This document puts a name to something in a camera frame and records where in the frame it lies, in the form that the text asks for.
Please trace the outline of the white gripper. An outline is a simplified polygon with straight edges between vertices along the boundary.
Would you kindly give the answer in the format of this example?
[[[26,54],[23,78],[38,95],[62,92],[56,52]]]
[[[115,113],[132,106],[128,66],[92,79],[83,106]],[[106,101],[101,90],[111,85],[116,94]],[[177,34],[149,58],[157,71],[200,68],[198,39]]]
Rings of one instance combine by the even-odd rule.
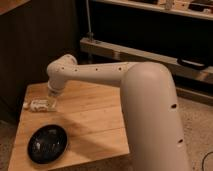
[[[62,88],[56,85],[48,85],[48,107],[52,108],[54,105],[54,98],[53,97],[58,97],[62,93]]]

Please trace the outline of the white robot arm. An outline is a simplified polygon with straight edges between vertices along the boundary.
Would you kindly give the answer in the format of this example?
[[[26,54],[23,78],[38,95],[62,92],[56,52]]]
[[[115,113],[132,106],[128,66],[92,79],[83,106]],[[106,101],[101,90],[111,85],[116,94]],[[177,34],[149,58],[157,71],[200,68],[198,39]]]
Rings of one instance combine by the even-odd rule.
[[[156,62],[79,65],[66,54],[47,67],[48,91],[63,92],[70,80],[120,89],[133,171],[191,171],[170,71]]]

